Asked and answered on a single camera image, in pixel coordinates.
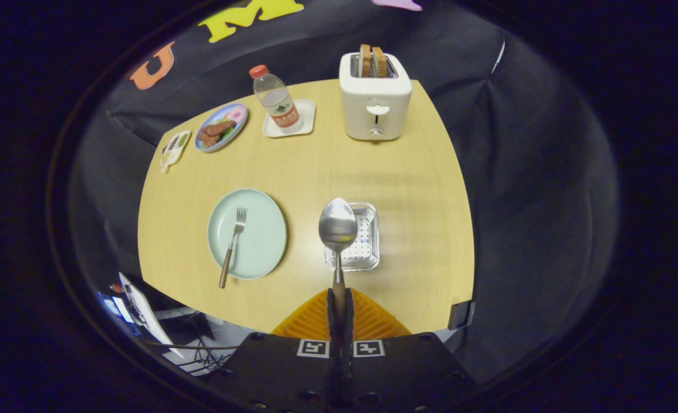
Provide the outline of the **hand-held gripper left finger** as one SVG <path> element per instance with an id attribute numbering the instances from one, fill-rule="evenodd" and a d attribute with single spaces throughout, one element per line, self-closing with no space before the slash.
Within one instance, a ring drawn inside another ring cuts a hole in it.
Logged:
<path id="1" fill-rule="evenodd" d="M 311 311 L 317 312 L 327 338 L 249 334 L 208 384 L 247 411 L 341 412 L 342 339 L 331 289 L 302 305 L 298 314 Z"/>

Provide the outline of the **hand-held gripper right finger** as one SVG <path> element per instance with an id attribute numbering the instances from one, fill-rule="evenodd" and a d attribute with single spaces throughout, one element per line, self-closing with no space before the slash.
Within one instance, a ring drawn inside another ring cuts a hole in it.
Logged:
<path id="1" fill-rule="evenodd" d="M 447 412 L 478 385 L 431 332 L 410 334 L 367 295 L 346 292 L 342 405 L 350 412 Z"/>

